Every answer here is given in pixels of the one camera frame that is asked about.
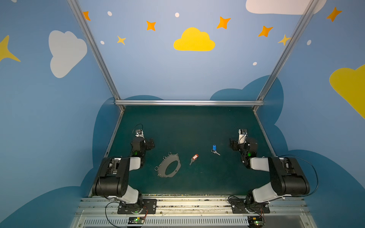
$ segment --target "silver key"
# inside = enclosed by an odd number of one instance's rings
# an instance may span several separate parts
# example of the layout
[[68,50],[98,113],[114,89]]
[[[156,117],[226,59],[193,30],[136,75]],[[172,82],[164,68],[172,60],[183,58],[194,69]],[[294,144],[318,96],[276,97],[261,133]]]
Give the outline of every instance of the silver key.
[[219,155],[219,156],[220,156],[220,154],[219,154],[216,150],[213,150],[213,149],[212,149],[212,152],[213,152],[214,154],[217,154],[217,155]]

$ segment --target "black mounting plate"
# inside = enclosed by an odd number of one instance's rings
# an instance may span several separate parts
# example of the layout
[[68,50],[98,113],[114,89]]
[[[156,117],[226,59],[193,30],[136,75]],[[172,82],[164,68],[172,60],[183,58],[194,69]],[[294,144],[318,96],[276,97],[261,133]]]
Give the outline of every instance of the black mounting plate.
[[[143,199],[142,201],[142,205],[148,209],[149,215],[156,214],[156,203],[157,199]],[[136,207],[134,204],[124,204],[120,202],[117,213],[119,215],[134,215],[135,208]],[[146,208],[142,208],[142,211],[139,213],[139,215],[145,215]]]
[[[235,205],[231,205],[232,208],[232,213],[234,214],[251,214],[249,212],[247,212],[246,207],[241,205],[244,203],[244,199],[230,199],[230,201],[232,201],[232,203],[234,203]],[[257,209],[256,212],[258,212],[260,214],[260,209],[262,209],[262,211],[265,214],[269,214],[270,213],[270,209],[269,207],[265,207],[267,204],[252,204],[251,205],[251,209]]]

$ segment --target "white cloud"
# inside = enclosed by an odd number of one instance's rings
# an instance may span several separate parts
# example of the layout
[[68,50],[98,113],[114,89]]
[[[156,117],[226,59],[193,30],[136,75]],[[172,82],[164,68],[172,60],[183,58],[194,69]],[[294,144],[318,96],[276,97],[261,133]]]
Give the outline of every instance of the white cloud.
[[51,71],[57,78],[63,78],[84,58],[87,45],[72,32],[65,33],[54,30],[49,34],[49,49],[53,55]]
[[[319,0],[314,13],[322,9],[327,0]],[[251,13],[302,15],[310,0],[247,0],[246,9]]]

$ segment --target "green tabletop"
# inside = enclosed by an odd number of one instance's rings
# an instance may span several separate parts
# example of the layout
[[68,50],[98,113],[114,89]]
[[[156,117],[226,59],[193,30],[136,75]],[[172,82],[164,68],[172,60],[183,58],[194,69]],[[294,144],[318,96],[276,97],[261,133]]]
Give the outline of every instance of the green tabletop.
[[[246,195],[270,181],[268,172],[247,169],[239,152],[229,148],[229,138],[238,140],[238,129],[244,128],[257,140],[257,156],[271,156],[250,107],[127,106],[109,156],[129,156],[132,130],[139,123],[155,142],[145,165],[129,175],[129,185],[141,193]],[[220,156],[211,152],[214,144]],[[154,168],[169,152],[178,154],[181,168],[171,178],[158,177]],[[199,157],[189,166],[195,154]]]

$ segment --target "oval hole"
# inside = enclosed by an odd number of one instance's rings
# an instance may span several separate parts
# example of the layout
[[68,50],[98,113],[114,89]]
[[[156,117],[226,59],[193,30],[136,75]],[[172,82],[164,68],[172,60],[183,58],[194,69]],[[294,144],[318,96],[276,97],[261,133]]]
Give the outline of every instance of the oval hole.
[[178,162],[174,161],[166,169],[166,175],[170,175],[177,167]]

